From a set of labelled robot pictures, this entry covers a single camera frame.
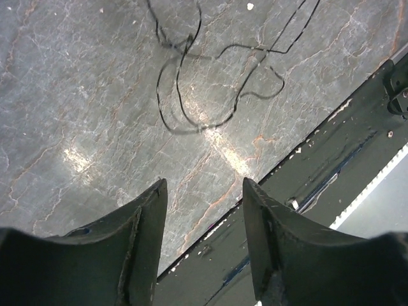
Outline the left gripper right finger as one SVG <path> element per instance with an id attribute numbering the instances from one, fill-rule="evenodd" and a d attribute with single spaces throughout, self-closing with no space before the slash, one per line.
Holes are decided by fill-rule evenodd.
<path id="1" fill-rule="evenodd" d="M 407 234 L 327 228 L 243 181 L 252 283 L 263 305 L 406 305 Z"/>

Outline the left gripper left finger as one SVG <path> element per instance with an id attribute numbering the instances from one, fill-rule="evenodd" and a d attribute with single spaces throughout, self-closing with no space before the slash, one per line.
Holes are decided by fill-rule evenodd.
<path id="1" fill-rule="evenodd" d="M 168 204 L 158 180 L 63 236 L 1 229 L 2 305 L 152 305 Z"/>

